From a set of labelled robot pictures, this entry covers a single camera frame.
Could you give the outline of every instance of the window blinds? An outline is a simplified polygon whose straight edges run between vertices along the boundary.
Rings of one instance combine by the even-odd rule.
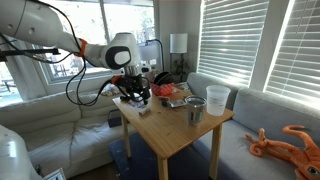
[[[265,91],[319,108],[320,1],[295,1]]]
[[[268,0],[205,0],[197,71],[249,86]]]

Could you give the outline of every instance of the lamp shade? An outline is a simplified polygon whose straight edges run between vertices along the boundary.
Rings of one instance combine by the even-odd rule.
[[[140,53],[140,59],[143,61],[149,61],[159,57],[159,47],[156,43],[148,43],[148,45],[141,43],[138,44],[138,49]]]
[[[188,34],[170,34],[170,53],[186,53]]]

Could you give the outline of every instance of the floor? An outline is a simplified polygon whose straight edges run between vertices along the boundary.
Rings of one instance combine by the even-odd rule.
[[[120,178],[117,177],[118,173],[115,164],[110,163],[68,180],[120,180]]]

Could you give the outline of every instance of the metal cup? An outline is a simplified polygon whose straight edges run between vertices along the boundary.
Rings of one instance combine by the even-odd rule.
[[[189,96],[185,99],[187,103],[188,124],[198,126],[202,120],[203,109],[207,103],[206,99],[197,96]]]

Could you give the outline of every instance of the table leg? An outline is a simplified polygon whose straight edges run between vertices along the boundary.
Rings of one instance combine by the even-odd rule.
[[[159,172],[159,180],[168,180],[168,161],[167,159],[163,159],[157,156],[158,159],[158,172]]]
[[[209,176],[217,179],[222,124],[213,130]]]
[[[121,113],[121,120],[122,120],[124,143],[125,143],[125,148],[127,151],[127,157],[130,158],[131,157],[131,149],[130,149],[129,133],[128,133],[128,120],[122,113]]]

